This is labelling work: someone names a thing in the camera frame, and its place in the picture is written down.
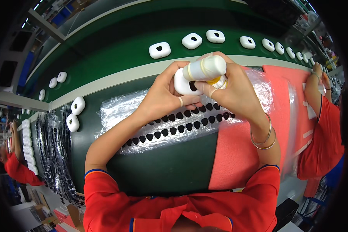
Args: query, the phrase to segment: green workbench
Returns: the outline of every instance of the green workbench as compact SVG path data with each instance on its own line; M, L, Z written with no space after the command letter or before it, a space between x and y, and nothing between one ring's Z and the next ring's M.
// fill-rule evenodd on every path
M209 29L222 31L226 41L223 44L210 43L205 35ZM287 48L287 44L280 41L287 30L255 14L247 5L228 0L144 2L104 16L68 38L34 72L26 85L25 95L38 99L40 90L45 89L45 101L51 102L69 91L116 72L213 51L261 56L310 67L309 63L291 59L286 53L279 55L276 51L269 52L262 46L262 39L267 38ZM182 38L191 32L203 38L203 43L194 50L186 49L181 44ZM243 48L239 43L241 36L252 37L256 48ZM162 59L152 59L148 53L149 46L163 41L170 44L171 54ZM50 79L60 71L67 72L67 80L50 89ZM97 114L102 102L149 88L154 79L138 79L84 97L86 108L78 116L78 132L72 133L70 156L72 177L78 192L84 192L86 152L95 140L94 134L102 129ZM21 120L27 117L29 115L22 115ZM217 135L213 133L141 154L115 155L107 168L120 190L130 195L169 196L206 191Z

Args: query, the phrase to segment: black oval hole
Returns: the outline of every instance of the black oval hole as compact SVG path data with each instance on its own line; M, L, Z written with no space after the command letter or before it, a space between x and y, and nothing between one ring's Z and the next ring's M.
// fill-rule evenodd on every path
M214 103L214 109L220 110L220 106L218 105L218 103Z
M206 108L205 108L204 105L201 106L201 107L199 107L199 110L200 110L202 113L205 113L205 112L206 112Z
M184 126L183 126L183 125L180 125L180 126L178 127L178 131L179 131L180 133L183 133L183 132L184 132Z
M137 145L138 142L139 142L138 138L133 138L132 140L133 140L133 142L134 142L135 145Z
M152 134L147 134L147 135L146 135L146 138L147 138L149 141L152 141L153 135L152 135Z
M184 117L183 117L183 114L182 114L181 112L178 112L178 113L176 114L176 118L178 118L178 119L183 119Z
M208 123L207 118L201 119L201 123L202 123L204 126L207 126L207 123Z
M228 112L225 112L225 113L223 114L223 117L224 117L225 120L227 120L227 119L229 118L229 113L228 113Z
M193 126L196 128L196 129L199 129L200 126L201 126L201 123L199 121L196 121L193 123Z
M199 114L199 109L197 109L197 107L194 110L191 110L192 113L194 114Z
M167 121L169 120L169 118L168 118L167 115L163 116L161 119L162 119L162 121L164 121L164 122L167 122Z
M195 86L195 81L190 81L190 89L191 89L192 91L196 91L196 90L197 90L197 88L196 88L196 86Z
M176 134L176 132L177 132L177 129L175 127L170 128L170 133L172 135Z
M189 110L184 111L183 114L184 114L187 118L189 118L189 117L191 116L191 112L190 112Z
M215 122L215 117L214 116L210 116L209 117L209 122L210 123L214 123Z
M208 110L213 110L213 105L211 103L206 104L205 106Z
M193 127L192 123L187 123L187 124L186 124L187 130L191 131L191 130L192 130L192 127Z
M139 137L139 140L140 140L141 142L145 142L145 141L146 141L146 137L140 136L140 137Z
M153 134L155 135L156 138L160 138L161 137L161 133L159 131L154 132Z
M168 118L169 118L169 120L172 121L172 122L175 121L175 116L174 116L174 114L170 114Z
M163 136L168 136L168 133L169 133L169 131L167 130L167 129L163 129L162 131L161 131L161 133L162 133L162 135Z
M223 119L223 115L222 114L217 114L217 120L218 122L221 122Z

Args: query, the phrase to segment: bubble wrap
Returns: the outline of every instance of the bubble wrap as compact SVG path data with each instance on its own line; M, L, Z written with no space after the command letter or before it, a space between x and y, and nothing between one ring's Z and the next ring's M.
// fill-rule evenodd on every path
M263 110L270 113L274 109L270 82L266 82L263 73L258 70L246 70L246 74L254 86ZM98 112L101 117L102 130L95 134L95 138L97 139L132 114L147 92L148 90L140 90L103 102ZM232 112L219 106L213 99L205 95L201 95L200 98L204 107L196 108L193 111L181 107L167 116L145 125L117 153L142 153L164 145L184 142L217 132L219 126L241 122Z

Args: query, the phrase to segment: red polo shirt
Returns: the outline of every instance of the red polo shirt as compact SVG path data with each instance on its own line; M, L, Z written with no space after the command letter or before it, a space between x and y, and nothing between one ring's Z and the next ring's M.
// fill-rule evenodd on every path
M195 193L181 197L128 197L105 171L85 174L86 231L169 232L181 216L201 227L225 231L272 231L279 167L259 169L241 193Z
M13 152L7 153L7 157L8 161L4 164L4 168L11 178L15 179L19 183L30 184L32 186L44 184L44 182L40 181L30 169L18 161Z
M299 156L297 177L301 180L324 176L344 154L340 136L339 107L321 95L321 111L311 144Z

